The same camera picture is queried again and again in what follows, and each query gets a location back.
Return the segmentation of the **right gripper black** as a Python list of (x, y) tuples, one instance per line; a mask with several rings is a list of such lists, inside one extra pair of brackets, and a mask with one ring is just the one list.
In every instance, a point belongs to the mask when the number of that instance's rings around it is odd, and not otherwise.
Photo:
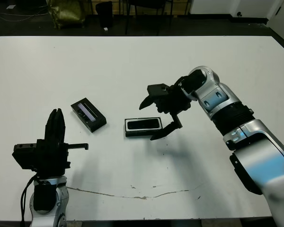
[(156, 96), (148, 95), (140, 104), (139, 109), (144, 109), (152, 105), (155, 100), (156, 107), (159, 113), (170, 114), (173, 122), (167, 125), (165, 128), (158, 130), (150, 140), (158, 140), (166, 137), (176, 129), (182, 128), (182, 124), (178, 119), (178, 114), (182, 111), (186, 111), (191, 107), (191, 99), (183, 93), (180, 80), (176, 81), (174, 85), (168, 89), (168, 95), (162, 96), (157, 100)]

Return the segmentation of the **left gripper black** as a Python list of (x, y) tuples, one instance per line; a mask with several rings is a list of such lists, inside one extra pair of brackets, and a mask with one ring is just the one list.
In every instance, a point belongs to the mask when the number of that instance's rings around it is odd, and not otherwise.
[[(57, 112), (58, 136), (55, 119)], [(16, 144), (13, 157), (22, 169), (34, 171), (39, 177), (62, 176), (71, 164), (68, 161), (68, 150), (89, 148), (87, 143), (65, 143), (64, 137), (65, 121), (62, 110), (53, 109), (45, 126), (44, 139), (38, 139), (36, 143)]]

